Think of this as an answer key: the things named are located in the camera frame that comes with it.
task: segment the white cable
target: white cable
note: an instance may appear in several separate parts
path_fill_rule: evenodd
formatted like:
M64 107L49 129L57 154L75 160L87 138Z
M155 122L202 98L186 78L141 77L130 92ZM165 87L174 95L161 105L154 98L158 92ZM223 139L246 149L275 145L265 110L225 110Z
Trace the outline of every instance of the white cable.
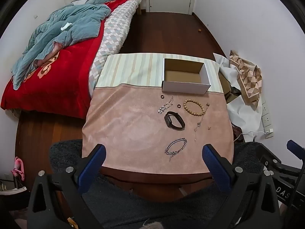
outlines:
M264 131L249 131L249 132L262 132L263 134L269 133L268 131L267 131L267 132L264 132Z
M145 227L145 228L147 228L147 229L150 229L149 227L147 227L146 225L145 225L145 223L146 223L146 221L144 221L144 223L143 223L143 227Z

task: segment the checkered bedsheet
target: checkered bedsheet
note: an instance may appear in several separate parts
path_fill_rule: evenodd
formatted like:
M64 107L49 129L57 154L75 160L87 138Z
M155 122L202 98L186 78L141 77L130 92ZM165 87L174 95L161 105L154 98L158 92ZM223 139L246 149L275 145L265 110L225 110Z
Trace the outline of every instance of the checkered bedsheet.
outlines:
M89 92L93 90L109 55L117 54L129 31L130 22L142 0L129 0L118 6L106 19L104 36L89 72Z

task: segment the blue gripper pad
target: blue gripper pad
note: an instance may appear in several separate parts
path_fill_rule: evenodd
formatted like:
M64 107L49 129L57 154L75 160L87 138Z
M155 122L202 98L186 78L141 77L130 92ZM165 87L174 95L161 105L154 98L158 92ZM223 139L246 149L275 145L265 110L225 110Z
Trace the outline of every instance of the blue gripper pad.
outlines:
M86 193L97 176L106 159L106 148L97 144L88 157L82 159L74 174L74 181L78 185L80 194Z
M230 162L226 158L221 157L210 144L203 147L202 159L212 174L219 190L227 194L230 193L234 179Z
M291 151L298 159L305 161L305 149L295 143L293 140L287 142L287 149Z

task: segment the wall socket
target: wall socket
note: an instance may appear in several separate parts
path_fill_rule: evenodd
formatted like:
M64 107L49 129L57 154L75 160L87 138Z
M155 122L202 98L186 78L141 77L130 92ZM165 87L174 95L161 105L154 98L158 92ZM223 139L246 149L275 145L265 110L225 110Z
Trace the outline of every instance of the wall socket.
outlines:
M267 113L264 116L262 116L262 122L263 122L263 127L265 128L266 126L269 126L272 124L271 119L270 119L270 114Z
M267 103L265 102L263 104L263 111L262 111L262 116L266 115L269 113L268 107L267 107Z
M269 113L269 109L266 103L266 100L264 99L263 96L261 96L262 99L262 107L263 107L263 111L262 111L262 124L263 124L263 128L264 128L264 132L268 132L271 129L273 130L273 126L272 126L272 121L271 121L271 117L270 117L270 113ZM266 134L266 139L273 137L274 134L272 133L267 133Z

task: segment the electrical outlet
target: electrical outlet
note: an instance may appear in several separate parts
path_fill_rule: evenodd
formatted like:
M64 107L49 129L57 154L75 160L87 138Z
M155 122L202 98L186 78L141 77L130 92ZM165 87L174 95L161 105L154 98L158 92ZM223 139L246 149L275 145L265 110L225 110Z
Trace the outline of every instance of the electrical outlet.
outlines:
M265 114L262 116L263 127L269 126L272 124L270 114Z
M263 107L262 116L264 116L264 115L269 113L269 110L268 110L268 107L267 107L267 103L264 103L262 105L262 107Z
M271 137L274 136L274 129L273 129L273 126L272 126L272 125L269 125L269 126L264 127L264 131L265 131L265 133L266 133L266 136L265 136L266 139L271 138Z

